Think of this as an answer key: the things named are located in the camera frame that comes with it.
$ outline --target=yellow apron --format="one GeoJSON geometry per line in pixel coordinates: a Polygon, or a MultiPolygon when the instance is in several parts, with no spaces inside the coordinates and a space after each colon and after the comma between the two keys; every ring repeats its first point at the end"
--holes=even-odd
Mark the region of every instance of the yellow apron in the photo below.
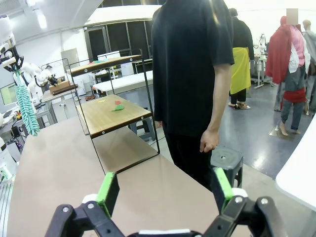
{"type": "Polygon", "coordinates": [[[233,54],[231,94],[236,94],[251,86],[248,48],[233,48],[233,54]]]}

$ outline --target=pink shirt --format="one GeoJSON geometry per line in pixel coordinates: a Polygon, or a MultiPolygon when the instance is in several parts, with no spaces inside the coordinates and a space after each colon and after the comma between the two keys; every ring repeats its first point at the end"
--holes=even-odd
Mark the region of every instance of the pink shirt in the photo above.
{"type": "Polygon", "coordinates": [[[294,26],[291,26],[292,44],[294,45],[298,58],[299,67],[303,66],[305,63],[304,57],[304,41],[302,33],[294,26]]]}

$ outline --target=person in red cape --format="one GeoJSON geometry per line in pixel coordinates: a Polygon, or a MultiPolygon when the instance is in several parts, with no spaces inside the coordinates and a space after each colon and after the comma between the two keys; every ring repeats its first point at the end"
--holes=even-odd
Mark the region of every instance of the person in red cape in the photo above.
{"type": "Polygon", "coordinates": [[[308,72],[311,56],[307,51],[300,25],[287,25],[286,16],[283,16],[280,22],[281,26],[269,42],[266,75],[272,77],[274,83],[280,84],[281,95],[284,91],[281,98],[280,129],[284,136],[288,136],[285,122],[292,104],[294,109],[291,129],[300,134],[298,127],[306,101],[304,76],[308,72]]]}

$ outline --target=person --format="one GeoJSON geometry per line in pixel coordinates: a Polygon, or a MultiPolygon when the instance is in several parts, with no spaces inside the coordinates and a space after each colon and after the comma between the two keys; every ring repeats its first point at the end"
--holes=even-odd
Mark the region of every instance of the person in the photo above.
{"type": "Polygon", "coordinates": [[[153,16],[152,51],[155,120],[174,164],[210,190],[234,64],[224,1],[167,0],[153,16]]]}
{"type": "Polygon", "coordinates": [[[303,32],[304,39],[306,40],[307,50],[311,55],[311,64],[309,67],[308,75],[305,80],[306,87],[306,107],[305,112],[308,112],[309,103],[311,101],[312,90],[316,79],[316,34],[311,31],[311,22],[309,20],[303,21],[305,31],[303,32]]]}
{"type": "MultiPolygon", "coordinates": [[[[280,27],[286,25],[286,16],[283,16],[281,18],[280,24],[281,24],[280,27]]],[[[285,93],[285,83],[284,82],[280,82],[278,84],[278,87],[277,87],[276,102],[275,102],[274,111],[281,112],[281,103],[282,103],[282,100],[283,100],[284,93],[285,93]]]]}
{"type": "Polygon", "coordinates": [[[231,101],[228,105],[234,109],[249,109],[246,104],[247,89],[251,86],[249,59],[255,59],[252,34],[249,27],[237,18],[238,13],[235,8],[230,8],[229,12],[233,19],[233,48],[236,64],[232,67],[231,101]]]}
{"type": "Polygon", "coordinates": [[[292,104],[294,109],[291,129],[300,134],[298,127],[306,100],[304,77],[308,72],[310,59],[300,27],[284,24],[271,37],[266,75],[272,77],[274,83],[285,82],[280,122],[280,130],[284,136],[288,136],[285,122],[292,104]]]}

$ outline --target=hanging mop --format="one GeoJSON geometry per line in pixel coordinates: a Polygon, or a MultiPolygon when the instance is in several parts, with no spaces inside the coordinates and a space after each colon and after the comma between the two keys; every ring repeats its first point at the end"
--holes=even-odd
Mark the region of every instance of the hanging mop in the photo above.
{"type": "Polygon", "coordinates": [[[23,123],[29,134],[37,136],[40,131],[39,123],[36,119],[32,102],[28,94],[28,89],[25,84],[21,84],[20,70],[15,70],[18,85],[15,87],[16,99],[20,106],[20,111],[23,119],[23,123]]]}

